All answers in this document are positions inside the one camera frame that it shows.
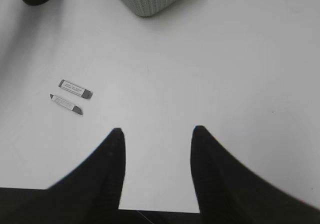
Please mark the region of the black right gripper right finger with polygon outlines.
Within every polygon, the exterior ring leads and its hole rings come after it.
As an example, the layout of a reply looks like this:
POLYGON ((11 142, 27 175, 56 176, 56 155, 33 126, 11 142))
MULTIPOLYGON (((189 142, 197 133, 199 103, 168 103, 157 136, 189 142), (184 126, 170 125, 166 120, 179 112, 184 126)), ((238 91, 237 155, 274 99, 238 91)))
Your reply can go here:
POLYGON ((230 154, 201 125, 190 169, 204 224, 318 224, 320 211, 271 185, 230 154))

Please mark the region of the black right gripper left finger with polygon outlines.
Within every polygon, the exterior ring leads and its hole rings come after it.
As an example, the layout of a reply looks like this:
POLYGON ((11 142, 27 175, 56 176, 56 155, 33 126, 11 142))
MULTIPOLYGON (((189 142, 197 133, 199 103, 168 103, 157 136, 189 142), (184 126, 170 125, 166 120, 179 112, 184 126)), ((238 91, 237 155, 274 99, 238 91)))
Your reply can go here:
POLYGON ((76 169, 6 214, 2 224, 115 224, 126 169, 124 133, 114 128, 76 169))

